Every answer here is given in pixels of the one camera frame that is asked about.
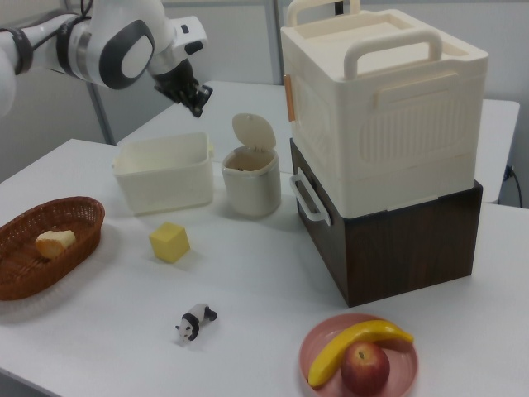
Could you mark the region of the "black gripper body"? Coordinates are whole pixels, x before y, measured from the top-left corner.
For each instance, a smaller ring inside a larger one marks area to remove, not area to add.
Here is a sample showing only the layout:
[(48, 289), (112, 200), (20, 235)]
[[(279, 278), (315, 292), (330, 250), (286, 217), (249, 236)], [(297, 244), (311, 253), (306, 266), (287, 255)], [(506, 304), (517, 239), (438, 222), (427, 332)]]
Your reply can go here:
[(200, 108), (201, 93), (188, 60), (183, 60), (174, 69), (165, 74), (154, 75), (153, 78), (155, 89), (168, 99), (187, 108)]

